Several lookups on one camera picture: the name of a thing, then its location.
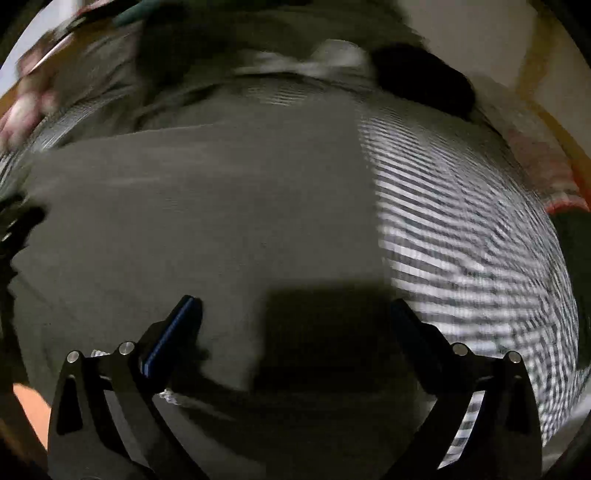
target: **black and white striped cloth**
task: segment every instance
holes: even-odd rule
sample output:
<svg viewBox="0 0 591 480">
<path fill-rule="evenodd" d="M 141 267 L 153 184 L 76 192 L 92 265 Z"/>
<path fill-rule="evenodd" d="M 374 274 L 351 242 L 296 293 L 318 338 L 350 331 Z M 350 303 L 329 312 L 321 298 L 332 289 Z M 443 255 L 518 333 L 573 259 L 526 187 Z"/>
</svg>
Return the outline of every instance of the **black and white striped cloth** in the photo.
<svg viewBox="0 0 591 480">
<path fill-rule="evenodd" d="M 268 80 L 249 94 L 287 106 L 322 90 Z M 523 356 L 546 443 L 589 370 L 576 368 L 576 304 L 543 205 L 494 132 L 386 94 L 360 100 L 392 286 L 450 342 L 478 355 Z M 442 466 L 461 455 L 482 398 L 473 396 Z"/>
</svg>

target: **metal screw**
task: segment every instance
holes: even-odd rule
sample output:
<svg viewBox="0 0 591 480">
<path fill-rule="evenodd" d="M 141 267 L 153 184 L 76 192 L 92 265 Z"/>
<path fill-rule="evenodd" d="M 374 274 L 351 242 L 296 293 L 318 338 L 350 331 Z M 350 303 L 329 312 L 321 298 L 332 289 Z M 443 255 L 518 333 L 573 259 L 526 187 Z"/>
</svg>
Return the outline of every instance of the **metal screw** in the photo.
<svg viewBox="0 0 591 480">
<path fill-rule="evenodd" d="M 66 360 L 68 360 L 69 364 L 73 364 L 79 358 L 80 358 L 80 354 L 74 350 L 73 352 L 68 353 Z"/>
<path fill-rule="evenodd" d="M 119 353 L 121 355 L 129 355 L 134 351 L 135 344 L 133 342 L 123 342 L 119 345 Z"/>
<path fill-rule="evenodd" d="M 453 353 L 459 356 L 466 356 L 468 354 L 468 347 L 463 343 L 454 343 L 452 345 Z"/>
<path fill-rule="evenodd" d="M 511 351 L 509 352 L 509 360 L 511 360 L 514 364 L 518 364 L 521 362 L 521 355 L 517 352 Z"/>
</svg>

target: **striped fabric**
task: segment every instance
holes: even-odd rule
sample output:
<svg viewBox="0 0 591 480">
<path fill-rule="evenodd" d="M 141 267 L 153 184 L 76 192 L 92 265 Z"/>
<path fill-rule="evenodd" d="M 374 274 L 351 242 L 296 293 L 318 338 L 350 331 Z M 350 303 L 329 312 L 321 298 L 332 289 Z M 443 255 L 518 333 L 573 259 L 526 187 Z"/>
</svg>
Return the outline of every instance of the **striped fabric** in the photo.
<svg viewBox="0 0 591 480">
<path fill-rule="evenodd" d="M 293 105 L 320 91 L 269 80 L 248 94 Z M 450 342 L 478 355 L 521 353 L 547 442 L 589 370 L 576 369 L 576 305 L 543 205 L 492 131 L 382 94 L 365 96 L 359 112 L 392 286 Z M 461 455 L 482 397 L 473 396 L 442 466 Z"/>
</svg>

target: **checkered fabric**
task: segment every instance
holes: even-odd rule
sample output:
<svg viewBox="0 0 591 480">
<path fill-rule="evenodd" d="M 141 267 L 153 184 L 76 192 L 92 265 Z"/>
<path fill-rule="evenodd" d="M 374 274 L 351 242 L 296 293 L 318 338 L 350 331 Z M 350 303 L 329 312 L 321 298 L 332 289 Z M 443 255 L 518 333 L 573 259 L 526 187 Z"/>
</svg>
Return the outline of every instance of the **checkered fabric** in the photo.
<svg viewBox="0 0 591 480">
<path fill-rule="evenodd" d="M 321 91 L 279 80 L 248 89 L 278 105 Z M 543 204 L 484 127 L 382 94 L 360 98 L 358 122 L 392 286 L 449 342 L 478 355 L 522 355 L 546 443 L 589 370 L 576 369 L 577 309 Z M 472 397 L 442 466 L 461 455 L 482 398 Z"/>
</svg>

